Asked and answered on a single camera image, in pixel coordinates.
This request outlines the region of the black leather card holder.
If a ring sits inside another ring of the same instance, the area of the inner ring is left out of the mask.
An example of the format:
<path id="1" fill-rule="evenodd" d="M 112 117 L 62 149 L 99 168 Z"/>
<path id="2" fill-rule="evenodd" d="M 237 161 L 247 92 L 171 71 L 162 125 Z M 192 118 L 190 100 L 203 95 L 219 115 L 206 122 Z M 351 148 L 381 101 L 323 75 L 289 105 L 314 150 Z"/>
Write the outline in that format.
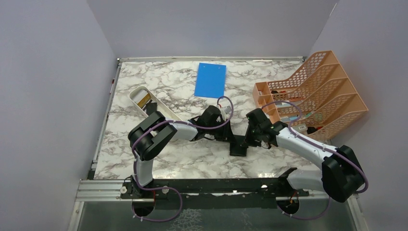
<path id="1" fill-rule="evenodd" d="M 245 143 L 245 137 L 242 135 L 234 135 L 229 146 L 230 156 L 246 157 L 248 145 Z"/>

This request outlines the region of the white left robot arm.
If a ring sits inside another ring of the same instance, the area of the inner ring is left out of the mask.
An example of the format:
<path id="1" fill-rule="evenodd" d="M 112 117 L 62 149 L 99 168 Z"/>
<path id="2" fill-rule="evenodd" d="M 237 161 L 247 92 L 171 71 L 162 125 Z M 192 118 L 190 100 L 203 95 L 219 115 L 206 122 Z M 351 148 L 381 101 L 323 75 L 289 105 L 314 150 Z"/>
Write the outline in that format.
<path id="1" fill-rule="evenodd" d="M 187 121 L 170 120 L 155 111 L 133 128 L 128 134 L 130 147 L 135 158 L 133 192 L 138 197 L 151 193 L 153 160 L 171 140 L 197 141 L 207 134 L 217 137 L 230 128 L 230 119 L 216 106 L 209 106 L 200 116 Z"/>

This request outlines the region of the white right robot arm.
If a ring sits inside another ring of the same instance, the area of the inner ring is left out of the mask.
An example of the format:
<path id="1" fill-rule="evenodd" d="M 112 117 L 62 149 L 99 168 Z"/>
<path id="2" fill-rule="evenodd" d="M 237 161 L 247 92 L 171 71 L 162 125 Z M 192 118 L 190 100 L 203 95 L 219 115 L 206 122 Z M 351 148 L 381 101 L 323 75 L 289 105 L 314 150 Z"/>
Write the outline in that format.
<path id="1" fill-rule="evenodd" d="M 293 130 L 286 123 L 272 123 L 260 108 L 247 113 L 246 117 L 246 144 L 261 146 L 264 142 L 269 148 L 281 147 L 318 167 L 318 170 L 295 169 L 287 173 L 277 184 L 282 195 L 289 196 L 296 190 L 315 190 L 342 203 L 366 183 L 354 151 L 348 146 L 326 145 Z"/>

